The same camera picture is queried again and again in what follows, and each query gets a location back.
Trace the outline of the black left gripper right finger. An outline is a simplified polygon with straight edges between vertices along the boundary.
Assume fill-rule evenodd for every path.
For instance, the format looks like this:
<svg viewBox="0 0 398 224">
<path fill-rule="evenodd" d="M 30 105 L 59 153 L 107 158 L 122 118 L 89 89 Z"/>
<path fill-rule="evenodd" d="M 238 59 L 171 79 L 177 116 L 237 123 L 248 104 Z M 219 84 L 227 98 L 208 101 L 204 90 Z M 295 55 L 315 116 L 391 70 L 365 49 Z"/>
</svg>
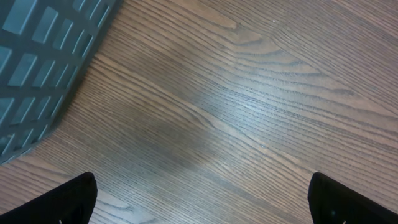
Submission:
<svg viewBox="0 0 398 224">
<path fill-rule="evenodd" d="M 312 175 L 308 203 L 314 224 L 397 224 L 397 214 L 335 181 Z"/>
</svg>

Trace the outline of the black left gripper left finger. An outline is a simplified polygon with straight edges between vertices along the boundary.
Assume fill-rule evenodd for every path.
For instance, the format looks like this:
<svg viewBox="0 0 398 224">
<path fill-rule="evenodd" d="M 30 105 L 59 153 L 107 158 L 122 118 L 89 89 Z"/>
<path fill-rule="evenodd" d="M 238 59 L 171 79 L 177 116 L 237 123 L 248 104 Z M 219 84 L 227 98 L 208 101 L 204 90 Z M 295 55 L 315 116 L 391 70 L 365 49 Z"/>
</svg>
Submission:
<svg viewBox="0 0 398 224">
<path fill-rule="evenodd" d="M 1 224 L 88 224 L 98 194 L 94 174 L 85 172 L 1 215 Z"/>
</svg>

